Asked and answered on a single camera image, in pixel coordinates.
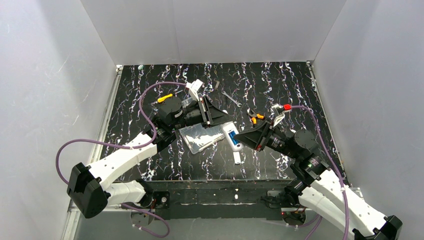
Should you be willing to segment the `white remote control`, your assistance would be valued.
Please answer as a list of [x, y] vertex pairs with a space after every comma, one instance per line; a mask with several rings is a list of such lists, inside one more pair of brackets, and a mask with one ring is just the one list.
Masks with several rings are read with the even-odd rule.
[[232, 151], [240, 152], [244, 148], [244, 145], [234, 138], [239, 133], [235, 124], [232, 121], [226, 122], [221, 124], [220, 128]]

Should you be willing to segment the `blue battery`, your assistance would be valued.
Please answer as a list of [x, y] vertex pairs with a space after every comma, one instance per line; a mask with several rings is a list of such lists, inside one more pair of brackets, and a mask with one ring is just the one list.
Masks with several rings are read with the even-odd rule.
[[240, 142], [235, 139], [235, 135], [236, 134], [237, 133], [235, 131], [231, 131], [231, 132], [228, 133], [228, 135], [229, 135], [229, 137], [230, 137], [233, 145], [236, 146], [236, 147], [239, 147], [240, 146]]

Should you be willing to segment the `white battery cover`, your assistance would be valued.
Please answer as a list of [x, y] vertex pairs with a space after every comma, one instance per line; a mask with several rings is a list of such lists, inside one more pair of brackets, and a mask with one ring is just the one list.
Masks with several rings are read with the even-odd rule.
[[235, 165], [239, 165], [242, 163], [241, 161], [241, 155], [239, 152], [233, 152], [233, 160]]

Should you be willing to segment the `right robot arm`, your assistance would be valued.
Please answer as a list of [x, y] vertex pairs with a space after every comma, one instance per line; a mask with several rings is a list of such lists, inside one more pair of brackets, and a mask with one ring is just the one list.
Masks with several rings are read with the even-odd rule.
[[283, 131], [263, 121], [233, 137], [256, 151], [268, 147], [294, 162], [295, 179], [284, 189], [281, 201], [301, 205], [346, 233], [346, 240], [397, 240], [403, 222], [373, 208], [343, 183], [330, 166], [318, 156], [319, 145], [308, 130]]

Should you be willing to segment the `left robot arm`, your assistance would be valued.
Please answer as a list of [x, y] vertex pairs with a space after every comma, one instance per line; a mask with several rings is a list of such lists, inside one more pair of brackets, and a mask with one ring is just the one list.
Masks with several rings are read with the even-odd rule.
[[148, 126], [133, 140], [107, 157], [89, 165], [76, 164], [70, 173], [67, 194], [83, 216], [93, 218], [107, 206], [142, 204], [153, 194], [143, 180], [116, 183], [115, 180], [142, 161], [155, 156], [176, 140], [176, 130], [200, 124], [221, 126], [234, 118], [214, 106], [206, 95], [184, 106], [178, 97], [165, 99]]

